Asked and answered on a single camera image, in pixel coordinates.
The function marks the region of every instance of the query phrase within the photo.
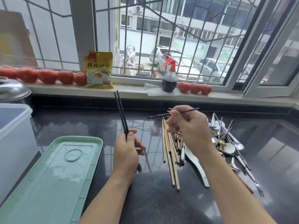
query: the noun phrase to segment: spray bottle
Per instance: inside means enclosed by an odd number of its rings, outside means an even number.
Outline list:
[[[169,72],[167,72],[163,77],[162,90],[164,90],[165,92],[172,92],[175,89],[176,83],[178,81],[178,78],[176,76],[176,64],[178,64],[178,62],[172,59],[168,55],[165,55],[165,57],[166,57],[166,62],[165,64],[163,64],[162,67],[165,67],[168,64],[170,64],[171,67]]]

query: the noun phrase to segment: yellow food package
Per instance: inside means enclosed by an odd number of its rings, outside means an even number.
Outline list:
[[[113,89],[111,80],[112,52],[89,51],[89,55],[84,57],[84,62],[88,87]]]

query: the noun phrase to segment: red tomato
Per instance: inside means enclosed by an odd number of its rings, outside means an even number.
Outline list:
[[[193,94],[198,94],[200,91],[202,90],[202,86],[197,83],[197,82],[193,82],[191,83],[191,93]]]
[[[202,94],[203,95],[208,95],[209,93],[211,93],[212,91],[212,87],[208,84],[203,84],[202,85]]]
[[[59,71],[58,72],[58,79],[64,85],[73,84],[73,76],[74,76],[74,73],[72,71]]]
[[[32,67],[20,67],[17,69],[19,79],[26,83],[36,83],[38,71]]]
[[[14,67],[12,66],[2,66],[0,67],[0,76],[7,77],[9,79],[17,79],[17,71]]]
[[[39,79],[46,85],[55,84],[58,73],[52,69],[41,69],[39,70]]]
[[[78,72],[74,74],[74,82],[78,86],[85,86],[87,84],[86,80],[86,73],[85,72]]]
[[[178,85],[178,89],[181,93],[187,93],[190,90],[190,83],[189,82],[180,82]]]

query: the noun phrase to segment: car windshield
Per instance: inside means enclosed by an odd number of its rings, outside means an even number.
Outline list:
[[[180,56],[173,56],[173,59],[175,59],[178,63],[180,62]],[[182,66],[190,67],[192,64],[192,60],[188,57],[182,57],[181,64]]]
[[[222,71],[222,72],[228,72],[230,64],[226,65],[226,63],[224,63],[224,62],[217,62],[217,64],[219,66],[220,71]]]

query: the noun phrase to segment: red spray nozzle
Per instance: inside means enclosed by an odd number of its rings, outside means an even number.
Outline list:
[[[179,66],[178,62],[175,59],[168,56],[168,55],[165,55],[165,57],[166,57],[166,61],[165,61],[165,64],[163,64],[162,67],[165,67],[167,64],[170,64],[171,67],[170,67],[169,71],[175,72],[176,71],[176,64],[177,64],[177,66]]]

